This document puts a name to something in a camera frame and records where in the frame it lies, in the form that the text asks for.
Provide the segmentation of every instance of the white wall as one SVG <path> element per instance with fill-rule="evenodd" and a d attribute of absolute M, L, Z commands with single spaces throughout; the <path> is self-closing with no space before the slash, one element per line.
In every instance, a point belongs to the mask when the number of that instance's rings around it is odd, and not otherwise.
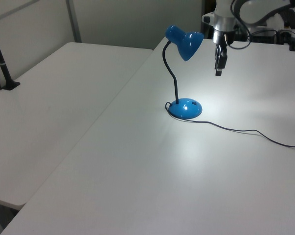
<path fill-rule="evenodd" d="M 166 28 L 200 31 L 202 0 L 74 0 L 82 42 L 154 49 Z"/>
<path fill-rule="evenodd" d="M 73 41 L 65 0 L 40 0 L 0 20 L 0 48 L 13 79 Z"/>
<path fill-rule="evenodd" d="M 84 43 L 154 49 L 171 24 L 200 31 L 202 0 L 73 3 Z M 13 79 L 72 41 L 66 0 L 39 0 L 0 20 L 0 48 Z"/>

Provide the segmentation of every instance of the blue desk lamp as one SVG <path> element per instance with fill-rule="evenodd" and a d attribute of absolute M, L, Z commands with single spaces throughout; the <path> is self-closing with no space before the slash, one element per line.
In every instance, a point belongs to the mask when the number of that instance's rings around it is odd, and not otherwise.
<path fill-rule="evenodd" d="M 169 106 L 169 113 L 180 119 L 192 119 L 202 113 L 202 106 L 199 102 L 190 98 L 178 98 L 178 85 L 175 75 L 172 73 L 165 58 L 165 52 L 170 43 L 174 43 L 178 47 L 180 56 L 184 61 L 188 61 L 197 49 L 200 47 L 204 35 L 198 32 L 185 33 L 175 25 L 166 30 L 166 38 L 169 40 L 162 51 L 163 62 L 174 80 L 176 100 Z"/>

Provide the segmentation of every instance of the white table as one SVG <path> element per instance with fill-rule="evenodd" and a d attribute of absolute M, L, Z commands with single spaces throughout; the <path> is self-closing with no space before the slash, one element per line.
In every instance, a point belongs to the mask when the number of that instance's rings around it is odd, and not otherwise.
<path fill-rule="evenodd" d="M 295 149 L 169 117 L 164 104 L 174 90 L 164 45 L 2 235 L 295 235 Z M 229 49 L 221 77 L 210 40 L 186 63 L 170 45 L 167 61 L 180 97 L 201 102 L 197 120 L 256 128 L 295 145 L 295 52 L 288 46 Z"/>
<path fill-rule="evenodd" d="M 0 91 L 0 204 L 32 197 L 151 52 L 68 43 Z"/>

